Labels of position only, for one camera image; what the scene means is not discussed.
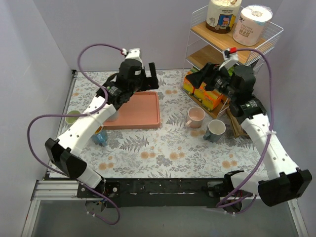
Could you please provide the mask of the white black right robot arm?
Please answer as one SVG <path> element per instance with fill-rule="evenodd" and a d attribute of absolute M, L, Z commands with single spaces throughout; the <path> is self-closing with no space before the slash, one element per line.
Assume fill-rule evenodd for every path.
<path fill-rule="evenodd" d="M 309 170 L 301 168 L 290 158 L 273 129 L 272 116 L 267 115 L 262 103 L 254 96 L 256 78 L 249 66 L 235 66 L 233 73 L 221 65 L 206 64 L 198 72 L 187 75 L 193 87 L 205 83 L 206 91 L 217 90 L 230 100 L 229 108 L 242 129 L 261 154 L 268 179 L 256 177 L 257 167 L 249 173 L 242 171 L 225 175 L 224 192 L 229 196 L 241 190 L 257 195 L 267 206 L 302 196 L 312 180 Z"/>

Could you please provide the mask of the blue butterfly mug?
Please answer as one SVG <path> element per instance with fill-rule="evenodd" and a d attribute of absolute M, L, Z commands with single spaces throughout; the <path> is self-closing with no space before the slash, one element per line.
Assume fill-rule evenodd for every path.
<path fill-rule="evenodd" d="M 91 140 L 99 146 L 105 147 L 107 146 L 107 132 L 106 130 L 101 126 L 99 127 L 95 133 L 93 134 L 93 136 L 91 137 Z"/>

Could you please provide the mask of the pink mug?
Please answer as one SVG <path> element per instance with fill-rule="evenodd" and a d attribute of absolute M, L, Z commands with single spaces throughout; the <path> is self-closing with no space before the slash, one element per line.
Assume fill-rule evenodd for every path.
<path fill-rule="evenodd" d="M 205 118 L 205 111 L 201 107 L 191 107 L 187 113 L 185 127 L 200 128 Z"/>

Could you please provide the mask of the dark grey mug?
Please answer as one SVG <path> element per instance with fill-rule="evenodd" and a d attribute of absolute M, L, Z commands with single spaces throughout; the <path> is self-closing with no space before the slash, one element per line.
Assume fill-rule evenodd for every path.
<path fill-rule="evenodd" d="M 205 141 L 215 143 L 222 137 L 225 131 L 226 131 L 225 124 L 221 120 L 213 119 L 208 124 L 207 130 L 203 136 L 203 139 Z"/>

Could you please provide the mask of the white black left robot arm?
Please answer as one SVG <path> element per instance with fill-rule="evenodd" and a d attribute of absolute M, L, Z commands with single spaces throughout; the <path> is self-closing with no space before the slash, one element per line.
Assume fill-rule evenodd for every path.
<path fill-rule="evenodd" d="M 51 162 L 66 176 L 77 179 L 88 186 L 93 197 L 101 197 L 105 191 L 103 177 L 90 168 L 79 156 L 82 149 L 103 123 L 128 102 L 135 92 L 158 89 L 156 67 L 149 63 L 150 77 L 146 76 L 142 64 L 135 59 L 124 60 L 119 72 L 111 75 L 98 89 L 85 116 L 57 139 L 49 138 L 45 143 Z"/>

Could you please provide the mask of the blue white gradient mug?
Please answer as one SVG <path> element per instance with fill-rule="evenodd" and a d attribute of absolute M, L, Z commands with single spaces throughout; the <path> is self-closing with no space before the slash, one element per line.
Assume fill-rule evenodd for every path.
<path fill-rule="evenodd" d="M 114 122 L 119 118 L 119 111 L 116 111 L 113 115 L 111 115 L 106 122 Z"/>

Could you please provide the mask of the green ceramic mug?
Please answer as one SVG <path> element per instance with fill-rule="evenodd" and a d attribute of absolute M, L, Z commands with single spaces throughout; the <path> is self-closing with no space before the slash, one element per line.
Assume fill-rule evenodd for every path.
<path fill-rule="evenodd" d="M 67 125 L 73 125 L 76 120 L 79 118 L 78 115 L 80 115 L 81 113 L 79 111 L 76 110 L 72 110 L 70 112 L 67 113 L 67 115 L 71 115 L 71 117 L 65 117 L 65 122 Z"/>

